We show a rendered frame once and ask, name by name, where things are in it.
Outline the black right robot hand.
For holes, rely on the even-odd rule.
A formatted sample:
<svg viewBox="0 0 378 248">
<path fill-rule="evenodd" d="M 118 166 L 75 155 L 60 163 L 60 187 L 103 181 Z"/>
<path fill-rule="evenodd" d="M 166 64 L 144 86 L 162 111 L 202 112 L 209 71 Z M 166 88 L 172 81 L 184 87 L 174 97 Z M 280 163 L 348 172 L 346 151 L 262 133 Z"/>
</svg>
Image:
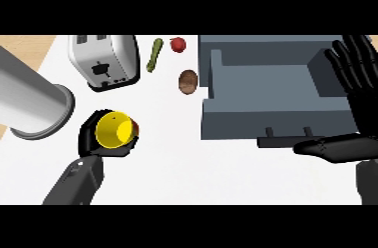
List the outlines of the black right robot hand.
<svg viewBox="0 0 378 248">
<path fill-rule="evenodd" d="M 293 153 L 330 163 L 378 159 L 378 51 L 364 35 L 343 35 L 324 56 L 346 94 L 357 132 L 304 141 Z"/>
</svg>

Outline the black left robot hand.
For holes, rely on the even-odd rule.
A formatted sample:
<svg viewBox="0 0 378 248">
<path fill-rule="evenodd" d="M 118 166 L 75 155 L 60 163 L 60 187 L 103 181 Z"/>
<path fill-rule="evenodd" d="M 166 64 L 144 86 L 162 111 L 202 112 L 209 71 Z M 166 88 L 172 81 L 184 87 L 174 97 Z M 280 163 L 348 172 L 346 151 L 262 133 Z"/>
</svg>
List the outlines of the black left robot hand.
<svg viewBox="0 0 378 248">
<path fill-rule="evenodd" d="M 81 125 L 78 133 L 78 155 L 81 157 L 91 155 L 100 157 L 125 157 L 134 149 L 138 137 L 134 137 L 131 141 L 118 148 L 104 148 L 97 142 L 94 135 L 95 125 L 106 113 L 110 113 L 109 109 L 95 110 Z"/>
</svg>

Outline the grey open drawer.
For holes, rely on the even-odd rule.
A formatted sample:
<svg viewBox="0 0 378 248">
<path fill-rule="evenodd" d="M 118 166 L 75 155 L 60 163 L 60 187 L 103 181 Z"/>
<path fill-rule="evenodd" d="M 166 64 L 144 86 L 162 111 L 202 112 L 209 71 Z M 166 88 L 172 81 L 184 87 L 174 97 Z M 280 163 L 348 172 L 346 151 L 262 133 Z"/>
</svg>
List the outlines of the grey open drawer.
<svg viewBox="0 0 378 248">
<path fill-rule="evenodd" d="M 323 51 L 339 35 L 197 37 L 200 138 L 333 136 L 357 131 L 343 89 Z"/>
</svg>

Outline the large grey cylinder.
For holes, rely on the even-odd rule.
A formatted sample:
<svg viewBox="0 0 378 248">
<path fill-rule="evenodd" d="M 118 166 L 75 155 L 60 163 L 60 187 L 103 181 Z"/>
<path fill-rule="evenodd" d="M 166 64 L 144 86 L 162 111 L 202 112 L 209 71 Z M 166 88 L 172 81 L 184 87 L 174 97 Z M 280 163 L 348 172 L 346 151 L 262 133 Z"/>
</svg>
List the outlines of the large grey cylinder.
<svg viewBox="0 0 378 248">
<path fill-rule="evenodd" d="M 0 46 L 0 124 L 16 137 L 42 139 L 63 127 L 73 107 L 70 90 L 51 84 Z"/>
</svg>

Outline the silver toaster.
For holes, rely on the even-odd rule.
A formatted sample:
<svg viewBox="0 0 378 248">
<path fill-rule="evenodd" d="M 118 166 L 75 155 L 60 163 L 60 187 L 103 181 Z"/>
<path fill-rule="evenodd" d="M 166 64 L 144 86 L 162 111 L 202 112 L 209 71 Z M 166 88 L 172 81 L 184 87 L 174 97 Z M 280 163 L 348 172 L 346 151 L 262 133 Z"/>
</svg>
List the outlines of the silver toaster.
<svg viewBox="0 0 378 248">
<path fill-rule="evenodd" d="M 140 54 L 134 35 L 69 35 L 67 56 L 94 92 L 137 83 Z"/>
</svg>

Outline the brown potato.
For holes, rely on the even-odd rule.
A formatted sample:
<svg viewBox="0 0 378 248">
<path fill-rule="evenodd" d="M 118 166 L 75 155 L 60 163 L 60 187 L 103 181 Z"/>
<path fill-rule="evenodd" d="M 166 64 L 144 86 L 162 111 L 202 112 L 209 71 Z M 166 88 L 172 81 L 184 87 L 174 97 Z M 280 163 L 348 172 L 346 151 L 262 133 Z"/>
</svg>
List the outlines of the brown potato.
<svg viewBox="0 0 378 248">
<path fill-rule="evenodd" d="M 196 91 L 197 75 L 191 70 L 184 70 L 178 77 L 178 90 L 190 95 Z"/>
</svg>

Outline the green cucumber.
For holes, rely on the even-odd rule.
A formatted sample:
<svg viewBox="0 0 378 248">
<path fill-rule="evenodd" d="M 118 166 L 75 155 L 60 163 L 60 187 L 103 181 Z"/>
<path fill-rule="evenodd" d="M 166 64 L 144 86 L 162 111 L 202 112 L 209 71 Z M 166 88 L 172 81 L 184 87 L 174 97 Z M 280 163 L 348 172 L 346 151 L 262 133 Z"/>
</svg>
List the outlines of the green cucumber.
<svg viewBox="0 0 378 248">
<path fill-rule="evenodd" d="M 154 70 L 156 59 L 157 59 L 157 55 L 159 55 L 159 52 L 160 52 L 162 45 L 163 45 L 162 39 L 156 38 L 153 40 L 150 58 L 149 58 L 149 62 L 147 62 L 147 65 L 146 65 L 146 71 L 149 73 L 152 73 L 152 71 Z"/>
</svg>

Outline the red tomato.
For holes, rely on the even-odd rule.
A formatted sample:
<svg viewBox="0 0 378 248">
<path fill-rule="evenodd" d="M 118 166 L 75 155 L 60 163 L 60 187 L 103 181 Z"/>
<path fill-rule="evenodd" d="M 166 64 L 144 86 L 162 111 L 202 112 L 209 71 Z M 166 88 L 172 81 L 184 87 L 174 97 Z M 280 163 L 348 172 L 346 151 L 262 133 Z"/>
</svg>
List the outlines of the red tomato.
<svg viewBox="0 0 378 248">
<path fill-rule="evenodd" d="M 171 49 L 174 52 L 181 53 L 185 49 L 185 41 L 183 38 L 175 37 L 169 39 Z"/>
</svg>

